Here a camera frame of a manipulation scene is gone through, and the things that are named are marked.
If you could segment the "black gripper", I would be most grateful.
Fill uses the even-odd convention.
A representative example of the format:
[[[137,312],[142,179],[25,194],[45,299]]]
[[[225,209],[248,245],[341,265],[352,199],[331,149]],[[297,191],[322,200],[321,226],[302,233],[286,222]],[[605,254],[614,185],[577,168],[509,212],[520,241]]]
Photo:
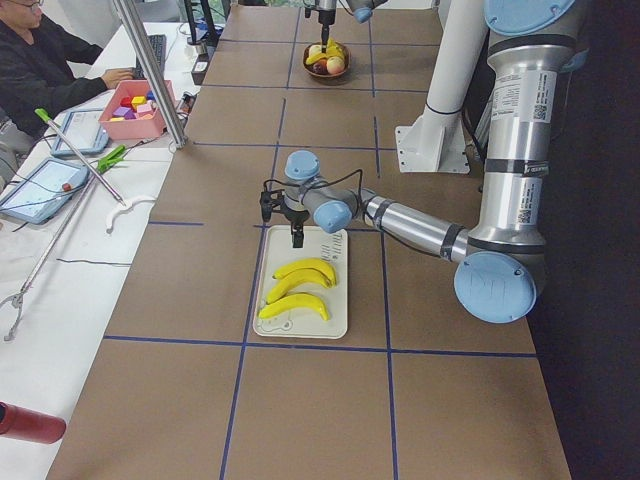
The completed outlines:
[[[292,247],[304,245],[304,223],[310,218],[309,211],[297,200],[285,197],[282,201],[282,214],[290,222]]]
[[[318,14],[318,22],[321,27],[321,51],[325,53],[330,38],[330,25],[336,19],[336,0],[304,0],[304,15],[310,18],[313,12]]]

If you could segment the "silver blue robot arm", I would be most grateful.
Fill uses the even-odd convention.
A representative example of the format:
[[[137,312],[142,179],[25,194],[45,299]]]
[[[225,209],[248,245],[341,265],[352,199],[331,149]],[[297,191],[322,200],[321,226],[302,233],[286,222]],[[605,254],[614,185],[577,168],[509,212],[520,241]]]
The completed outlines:
[[[347,0],[347,12],[350,13],[358,23],[368,21],[373,10],[386,3],[386,0]],[[330,27],[335,23],[336,0],[314,0],[304,1],[304,15],[310,18],[313,11],[318,13],[318,22],[321,25],[321,51],[327,51],[330,38]]]
[[[338,190],[318,158],[292,153],[277,192],[263,192],[262,215],[283,214],[295,246],[307,219],[328,233],[360,219],[378,231],[452,261],[454,290],[473,316],[508,323],[526,316],[545,285],[545,241],[537,228],[548,173],[559,74],[582,59],[586,1],[454,1],[443,24],[423,113],[396,130],[403,172],[452,169],[451,138],[480,55],[495,74],[477,225],[466,229],[365,189]]]

